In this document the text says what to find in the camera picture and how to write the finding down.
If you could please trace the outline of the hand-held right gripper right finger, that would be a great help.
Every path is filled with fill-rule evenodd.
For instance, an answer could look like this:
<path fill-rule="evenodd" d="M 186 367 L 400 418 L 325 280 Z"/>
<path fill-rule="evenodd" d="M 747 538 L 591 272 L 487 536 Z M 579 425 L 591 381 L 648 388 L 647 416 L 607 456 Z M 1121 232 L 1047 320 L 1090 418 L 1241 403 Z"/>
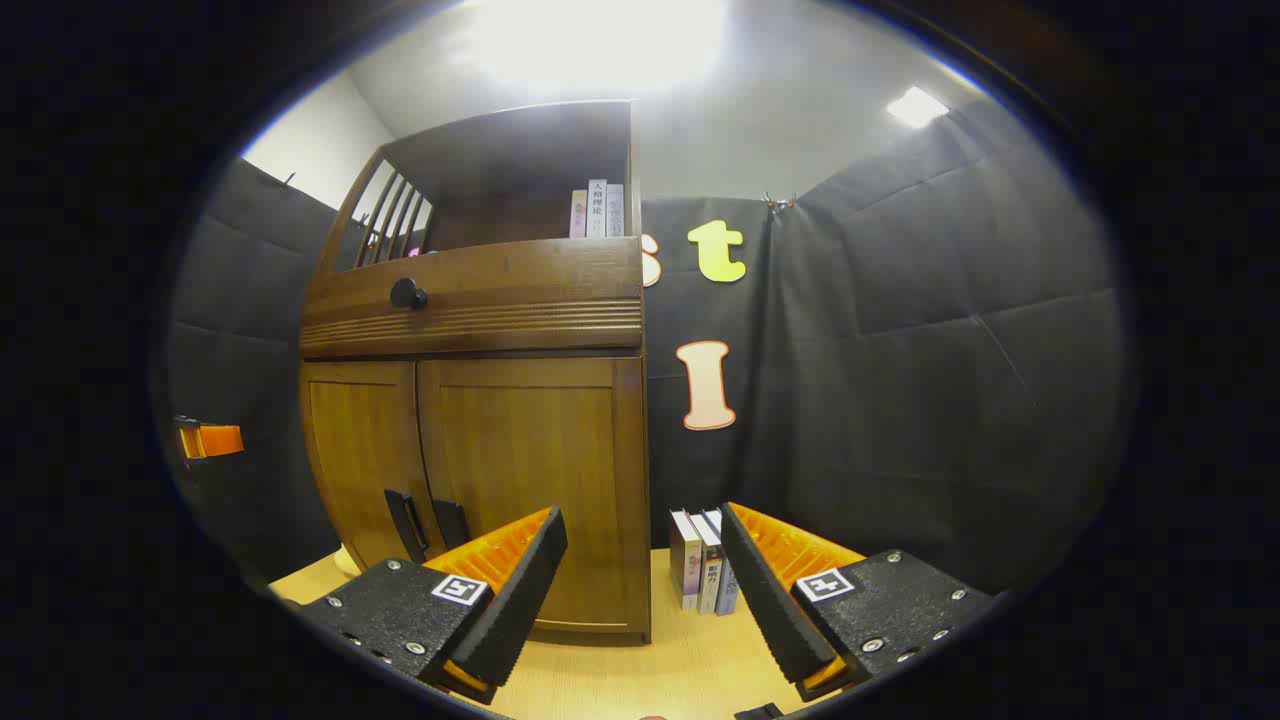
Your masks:
<path fill-rule="evenodd" d="M 861 555 L 740 503 L 719 510 L 739 588 L 804 702 L 915 664 L 996 603 L 905 550 Z"/>

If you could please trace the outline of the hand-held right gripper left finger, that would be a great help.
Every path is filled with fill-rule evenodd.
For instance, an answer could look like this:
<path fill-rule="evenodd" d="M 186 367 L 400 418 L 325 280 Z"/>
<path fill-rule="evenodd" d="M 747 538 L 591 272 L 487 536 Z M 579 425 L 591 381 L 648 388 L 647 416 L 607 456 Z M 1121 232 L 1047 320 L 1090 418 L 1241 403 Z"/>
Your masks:
<path fill-rule="evenodd" d="M 515 670 L 567 550 L 556 505 L 426 562 L 385 559 L 300 607 L 332 643 L 489 705 Z"/>

